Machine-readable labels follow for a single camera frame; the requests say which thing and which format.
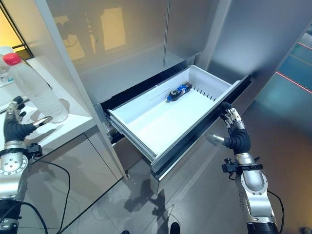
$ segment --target white drawer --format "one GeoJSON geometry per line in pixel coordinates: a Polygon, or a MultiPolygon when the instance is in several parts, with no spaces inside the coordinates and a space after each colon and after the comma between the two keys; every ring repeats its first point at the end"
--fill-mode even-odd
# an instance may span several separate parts
{"type": "Polygon", "coordinates": [[[112,124],[151,161],[164,156],[235,87],[192,65],[127,103],[110,110],[112,124]],[[192,90],[167,102],[171,90],[189,82],[192,90]]]}
{"type": "Polygon", "coordinates": [[[229,84],[191,65],[106,111],[110,123],[150,161],[154,193],[158,194],[175,175],[187,152],[218,118],[218,105],[224,100],[233,102],[251,84],[249,78],[229,84]],[[185,82],[193,85],[192,90],[166,102],[170,91],[185,82]]]}

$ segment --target window frame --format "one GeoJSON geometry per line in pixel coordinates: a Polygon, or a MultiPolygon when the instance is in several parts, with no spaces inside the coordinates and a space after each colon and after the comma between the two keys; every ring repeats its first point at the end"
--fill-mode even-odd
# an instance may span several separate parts
{"type": "Polygon", "coordinates": [[[15,32],[16,36],[21,41],[21,44],[13,46],[12,49],[24,48],[22,50],[16,51],[16,53],[24,60],[33,58],[34,57],[33,53],[29,49],[29,46],[25,42],[23,36],[18,31],[15,23],[13,22],[13,19],[11,18],[9,12],[5,8],[5,6],[4,6],[4,4],[3,4],[3,2],[1,0],[0,0],[0,10],[3,12],[5,18],[8,20],[8,22],[11,25],[11,27],[12,27],[13,31],[15,32]]]}

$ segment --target white countertop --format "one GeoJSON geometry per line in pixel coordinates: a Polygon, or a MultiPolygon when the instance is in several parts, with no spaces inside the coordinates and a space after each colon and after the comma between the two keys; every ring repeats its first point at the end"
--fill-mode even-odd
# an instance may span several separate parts
{"type": "MultiPolygon", "coordinates": [[[[69,110],[69,116],[63,122],[56,124],[47,123],[26,137],[26,145],[36,142],[42,146],[43,153],[46,155],[89,130],[96,124],[91,115],[84,110],[68,92],[66,92],[62,85],[59,84],[35,58],[29,59],[27,62],[53,87],[52,91],[58,98],[67,103],[67,109],[69,110]]],[[[5,86],[7,90],[1,89],[0,91],[0,96],[6,96],[8,102],[19,95],[19,93],[12,90],[13,86],[14,84],[8,84],[5,86]]],[[[25,111],[27,114],[24,116],[22,123],[32,123],[37,119],[44,117],[43,114],[39,115],[39,112],[36,112],[37,108],[32,102],[27,101],[25,105],[26,106],[22,111],[25,111]]],[[[3,149],[4,145],[4,118],[5,112],[0,114],[0,150],[3,149]]]]}
{"type": "MultiPolygon", "coordinates": [[[[31,116],[37,111],[37,108],[30,101],[26,102],[25,105],[22,111],[26,111],[27,114],[22,123],[32,123],[34,119],[31,119],[31,116]]],[[[0,114],[0,147],[4,145],[4,119],[5,113],[0,114]]],[[[95,126],[95,122],[91,117],[69,114],[67,119],[61,123],[47,123],[39,127],[26,137],[25,143],[26,145],[33,142],[40,144],[43,153],[46,155],[93,126],[95,126]]]]}

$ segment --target silver robotic arm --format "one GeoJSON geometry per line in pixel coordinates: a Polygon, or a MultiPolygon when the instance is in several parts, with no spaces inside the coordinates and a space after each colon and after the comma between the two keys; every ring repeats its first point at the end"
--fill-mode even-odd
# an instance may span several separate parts
{"type": "Polygon", "coordinates": [[[52,117],[45,117],[30,124],[20,124],[26,115],[21,112],[25,106],[21,97],[9,105],[4,121],[4,149],[0,151],[0,234],[14,234],[18,230],[20,205],[27,189],[28,160],[42,155],[37,144],[25,146],[24,139],[38,127],[48,123],[52,117]]]}
{"type": "Polygon", "coordinates": [[[229,103],[221,104],[220,117],[227,125],[230,137],[209,134],[214,141],[221,142],[234,151],[235,160],[225,159],[223,172],[236,173],[235,182],[239,190],[240,204],[246,214],[249,234],[278,234],[276,219],[268,199],[268,180],[249,153],[251,142],[245,125],[237,110],[229,103]]]}

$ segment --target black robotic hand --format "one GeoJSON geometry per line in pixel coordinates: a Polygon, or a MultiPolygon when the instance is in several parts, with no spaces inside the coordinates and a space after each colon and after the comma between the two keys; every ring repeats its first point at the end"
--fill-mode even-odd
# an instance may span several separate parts
{"type": "Polygon", "coordinates": [[[222,137],[217,134],[208,134],[207,136],[232,149],[235,155],[248,153],[251,147],[250,138],[237,110],[231,104],[223,102],[220,106],[220,117],[227,125],[230,137],[222,137]]]}
{"type": "Polygon", "coordinates": [[[3,126],[4,140],[9,141],[24,141],[25,137],[35,131],[38,127],[51,121],[52,117],[44,117],[33,123],[20,124],[26,112],[20,113],[21,109],[25,107],[23,99],[18,96],[10,103],[3,126]]]}

